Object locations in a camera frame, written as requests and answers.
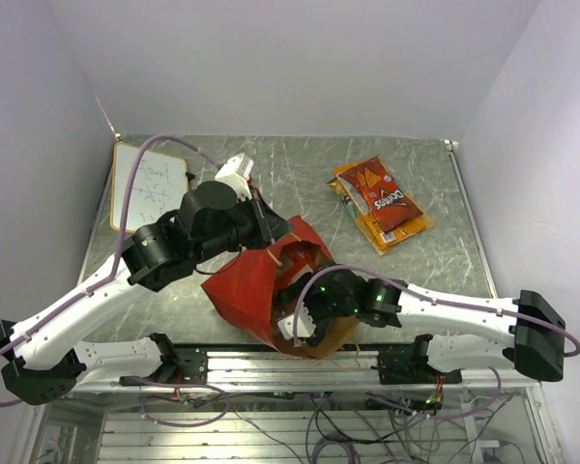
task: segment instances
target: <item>doritos logo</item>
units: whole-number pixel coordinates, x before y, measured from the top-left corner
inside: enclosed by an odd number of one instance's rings
[[[374,201],[374,206],[376,207],[376,211],[386,206],[408,206],[403,198],[404,193],[399,188],[392,193],[387,193],[383,189],[380,189],[380,199]]]

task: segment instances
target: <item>wall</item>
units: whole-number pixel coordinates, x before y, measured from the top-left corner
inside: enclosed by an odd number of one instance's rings
[[[0,1],[0,318],[75,284],[112,137],[45,2]],[[0,464],[22,408],[0,411]]]
[[[538,0],[48,0],[118,132],[459,140]]]
[[[536,289],[580,337],[580,0],[543,0],[460,143],[501,294]],[[580,357],[546,386],[580,462]]]

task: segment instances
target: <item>chip bag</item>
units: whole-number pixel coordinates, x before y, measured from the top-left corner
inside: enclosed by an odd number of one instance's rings
[[[385,254],[394,245],[436,224],[410,196],[402,192],[379,158],[340,166],[333,174],[335,177],[328,182],[329,187],[340,197],[378,254]],[[389,206],[389,212],[397,210],[397,213],[376,217],[374,212],[383,210],[384,213]],[[393,229],[385,230],[381,221],[386,227],[394,224]]]

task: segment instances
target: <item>gray table surface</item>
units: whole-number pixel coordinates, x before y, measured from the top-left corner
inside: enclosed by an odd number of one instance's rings
[[[140,145],[146,138],[130,135],[122,136],[121,140]],[[221,160],[241,152],[252,157],[255,160],[252,178],[269,205],[285,218],[301,215],[320,234],[337,262],[363,265],[437,291],[490,296],[490,280],[445,142],[389,137],[189,136],[188,139]],[[188,149],[171,142],[154,148],[184,157],[188,169],[197,174],[196,184],[213,178],[213,167]],[[327,186],[334,168],[374,156],[383,158],[402,189],[436,219],[436,227],[384,256],[375,252]],[[94,226],[84,277],[114,251],[117,232],[109,226],[109,211],[108,194]],[[201,269],[213,271],[227,259],[227,255],[220,256]],[[200,288],[205,278],[193,275],[170,284],[158,294],[151,293],[86,339],[125,341],[158,332],[167,334],[174,342],[253,342],[250,335],[218,316]],[[360,325],[354,338],[362,343],[409,341],[427,330]],[[429,331],[446,333],[438,328]]]

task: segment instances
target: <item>red chip bag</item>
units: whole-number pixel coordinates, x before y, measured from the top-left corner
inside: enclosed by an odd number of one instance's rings
[[[401,190],[378,157],[360,162],[338,175],[357,189],[385,232],[423,214]]]

